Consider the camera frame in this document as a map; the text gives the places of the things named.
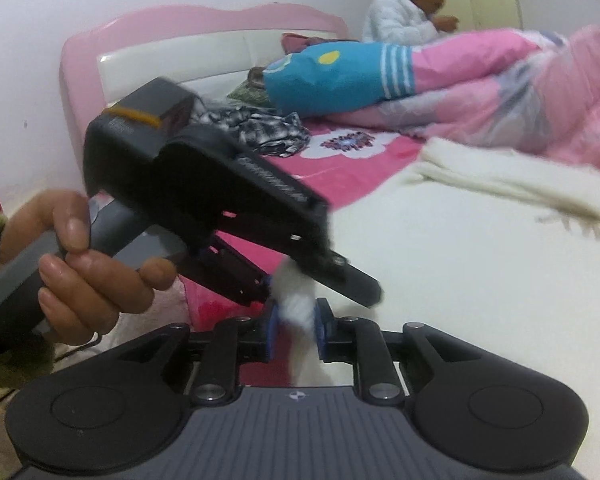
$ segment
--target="headboard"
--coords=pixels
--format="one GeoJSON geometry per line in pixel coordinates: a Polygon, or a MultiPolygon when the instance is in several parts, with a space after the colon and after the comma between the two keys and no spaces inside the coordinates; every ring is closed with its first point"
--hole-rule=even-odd
{"type": "Polygon", "coordinates": [[[105,108],[158,76],[222,98],[252,66],[283,57],[284,32],[347,39],[344,20],[295,4],[245,10],[163,6],[69,38],[61,69],[82,136],[105,108]]]}

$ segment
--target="green pillow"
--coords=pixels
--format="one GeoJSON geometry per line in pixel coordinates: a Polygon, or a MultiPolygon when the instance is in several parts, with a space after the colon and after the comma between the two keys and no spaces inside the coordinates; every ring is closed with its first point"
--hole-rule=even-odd
{"type": "Polygon", "coordinates": [[[248,81],[241,83],[240,86],[227,97],[258,108],[274,108],[274,105],[269,101],[267,91],[265,89],[250,86],[248,81]]]}

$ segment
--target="black and white checkered cloth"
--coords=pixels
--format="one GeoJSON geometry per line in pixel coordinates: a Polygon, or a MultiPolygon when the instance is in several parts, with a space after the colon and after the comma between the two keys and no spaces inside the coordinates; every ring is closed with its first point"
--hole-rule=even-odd
{"type": "Polygon", "coordinates": [[[261,155],[295,155],[311,138],[298,114],[279,117],[274,110],[247,106],[199,110],[191,116],[191,123],[212,124],[261,155]]]}

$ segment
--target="sleeve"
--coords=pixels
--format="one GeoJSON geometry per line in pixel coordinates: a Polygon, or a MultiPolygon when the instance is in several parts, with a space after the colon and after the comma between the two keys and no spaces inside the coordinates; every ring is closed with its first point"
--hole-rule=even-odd
{"type": "MultiPolygon", "coordinates": [[[[0,236],[5,218],[0,214],[0,236]]],[[[0,388],[20,388],[39,375],[49,373],[54,349],[40,336],[31,336],[17,348],[0,355],[0,388]]]]}
{"type": "Polygon", "coordinates": [[[393,7],[376,9],[371,15],[376,37],[381,43],[415,46],[429,43],[438,37],[438,31],[431,22],[407,25],[404,17],[393,7]]]}

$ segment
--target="white jacket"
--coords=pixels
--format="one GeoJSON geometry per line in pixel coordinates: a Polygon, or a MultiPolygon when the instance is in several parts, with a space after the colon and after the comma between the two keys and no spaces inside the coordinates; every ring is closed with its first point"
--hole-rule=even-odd
{"type": "Polygon", "coordinates": [[[405,46],[430,43],[442,35],[411,0],[373,0],[366,14],[362,41],[405,46]]]}

